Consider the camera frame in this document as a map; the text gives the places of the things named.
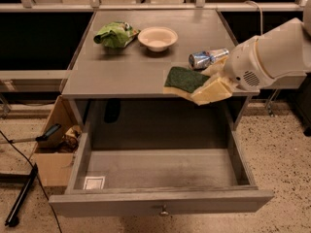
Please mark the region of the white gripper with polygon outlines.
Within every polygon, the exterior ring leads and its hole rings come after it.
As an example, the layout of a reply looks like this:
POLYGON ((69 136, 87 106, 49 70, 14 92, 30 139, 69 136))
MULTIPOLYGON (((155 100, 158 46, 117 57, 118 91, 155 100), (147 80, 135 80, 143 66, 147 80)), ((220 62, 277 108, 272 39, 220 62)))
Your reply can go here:
POLYGON ((255 91, 275 82, 264 68, 259 57, 259 36, 252 37, 237 45, 227 56, 217 60, 201 72, 200 79, 192 84, 190 99, 197 105, 206 105, 225 100, 232 96, 234 82, 247 91, 255 91), (210 78, 225 67, 228 78, 210 78))

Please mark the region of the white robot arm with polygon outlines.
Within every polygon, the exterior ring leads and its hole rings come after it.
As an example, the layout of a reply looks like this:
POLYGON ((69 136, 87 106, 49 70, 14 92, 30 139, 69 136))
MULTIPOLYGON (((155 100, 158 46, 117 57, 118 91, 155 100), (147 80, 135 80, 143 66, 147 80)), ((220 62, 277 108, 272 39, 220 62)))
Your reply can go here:
POLYGON ((303 7, 303 19, 293 18, 255 36, 223 54, 207 67, 208 80, 191 95, 204 105, 224 100, 234 90, 258 91, 283 77, 311 70, 311 0, 303 7))

